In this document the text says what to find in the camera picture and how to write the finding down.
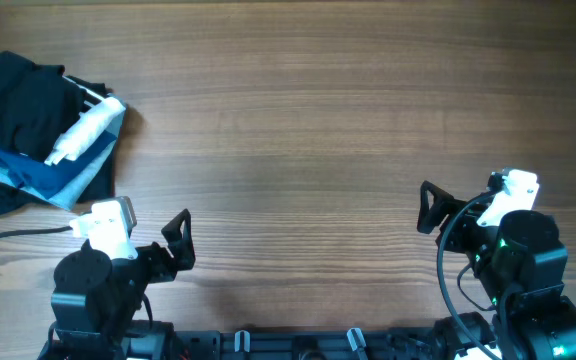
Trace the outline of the black polo shirt with logo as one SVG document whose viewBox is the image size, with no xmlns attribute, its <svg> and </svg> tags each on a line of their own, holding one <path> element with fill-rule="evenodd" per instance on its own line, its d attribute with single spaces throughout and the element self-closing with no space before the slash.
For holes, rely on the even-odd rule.
<svg viewBox="0 0 576 360">
<path fill-rule="evenodd" d="M 0 149 L 44 161 L 79 119 L 85 91 L 63 77 L 62 65 L 38 65 L 0 53 Z"/>
</svg>

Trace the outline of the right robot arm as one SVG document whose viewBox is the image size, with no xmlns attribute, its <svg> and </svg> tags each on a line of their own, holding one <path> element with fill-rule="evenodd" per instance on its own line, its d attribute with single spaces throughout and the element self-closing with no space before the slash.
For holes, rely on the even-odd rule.
<svg viewBox="0 0 576 360">
<path fill-rule="evenodd" d="M 538 183 L 494 173 L 486 192 L 461 201 L 429 181 L 420 187 L 417 229 L 438 229 L 444 302 L 469 344 L 490 359 L 576 359 L 576 306 L 563 294 L 568 260 L 555 220 L 533 208 Z M 461 253 L 490 299 L 493 340 L 472 330 L 447 293 L 445 252 Z"/>
</svg>

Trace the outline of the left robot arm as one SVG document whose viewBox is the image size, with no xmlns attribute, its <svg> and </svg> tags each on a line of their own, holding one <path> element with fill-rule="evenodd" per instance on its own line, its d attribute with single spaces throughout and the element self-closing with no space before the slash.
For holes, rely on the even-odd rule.
<svg viewBox="0 0 576 360">
<path fill-rule="evenodd" d="M 188 346 L 170 322 L 155 321 L 146 288 L 172 282 L 193 268 L 191 214 L 185 209 L 137 257 L 111 259 L 89 241 L 54 271 L 51 306 L 56 321 L 40 359 L 188 359 Z"/>
</svg>

